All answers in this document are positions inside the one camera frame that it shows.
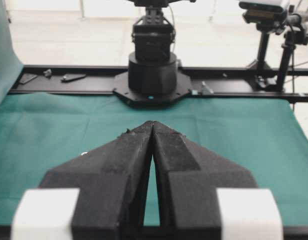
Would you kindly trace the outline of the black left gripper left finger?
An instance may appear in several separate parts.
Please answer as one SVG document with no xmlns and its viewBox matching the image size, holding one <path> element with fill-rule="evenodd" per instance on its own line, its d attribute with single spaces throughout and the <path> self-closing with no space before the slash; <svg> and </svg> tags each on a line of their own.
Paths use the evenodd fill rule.
<svg viewBox="0 0 308 240">
<path fill-rule="evenodd" d="M 153 125 L 147 121 L 46 172 L 40 188 L 80 190 L 71 222 L 74 239 L 119 240 L 142 227 Z"/>
</svg>

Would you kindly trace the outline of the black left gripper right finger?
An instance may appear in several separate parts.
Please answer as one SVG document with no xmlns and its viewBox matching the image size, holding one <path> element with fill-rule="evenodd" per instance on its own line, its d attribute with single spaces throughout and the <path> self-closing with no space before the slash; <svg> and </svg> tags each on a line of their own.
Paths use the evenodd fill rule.
<svg viewBox="0 0 308 240">
<path fill-rule="evenodd" d="M 174 240 L 221 239 L 217 188 L 257 188 L 243 166 L 155 121 L 152 128 L 160 224 Z"/>
</svg>

